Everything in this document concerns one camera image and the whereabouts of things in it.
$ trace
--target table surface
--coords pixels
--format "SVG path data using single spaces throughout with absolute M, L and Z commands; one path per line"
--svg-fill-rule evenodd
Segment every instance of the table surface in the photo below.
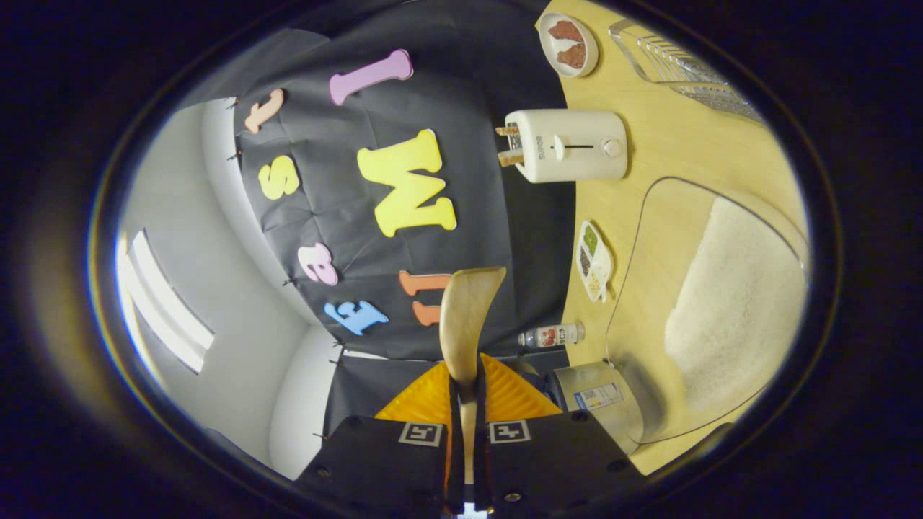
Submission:
M 545 9 L 549 11 L 581 21 L 593 32 L 599 46 L 599 60 L 591 74 L 561 78 L 568 108 L 614 112 L 625 123 L 629 138 L 629 169 L 623 179 L 576 184 L 574 246 L 582 222 L 590 220 L 616 259 L 609 282 L 610 297 L 605 303 L 590 301 L 577 270 L 571 268 L 563 320 L 579 320 L 586 328 L 584 341 L 568 347 L 570 364 L 579 366 L 609 358 L 606 329 L 626 278 L 641 205 L 648 189 L 658 180 L 681 178 L 744 204 L 781 229 L 802 259 L 807 254 L 808 227 L 797 181 L 768 128 L 715 111 L 667 86 L 640 78 L 608 35 L 608 27 L 624 18 L 618 13 L 583 0 L 553 0 Z M 684 239 L 681 227 L 677 226 L 675 236 L 661 236 L 665 257 L 678 240 Z M 656 286 L 657 280 L 651 283 Z M 630 314 L 636 310 L 619 311 Z M 643 322 L 640 313 L 638 317 L 637 321 Z M 650 333 L 663 334 L 663 330 Z M 647 368 L 663 372 L 671 369 L 667 365 Z M 746 408 L 747 405 L 741 406 L 711 426 L 642 446 L 631 459 L 643 473 L 650 473 L 685 452 L 720 423 L 736 419 Z

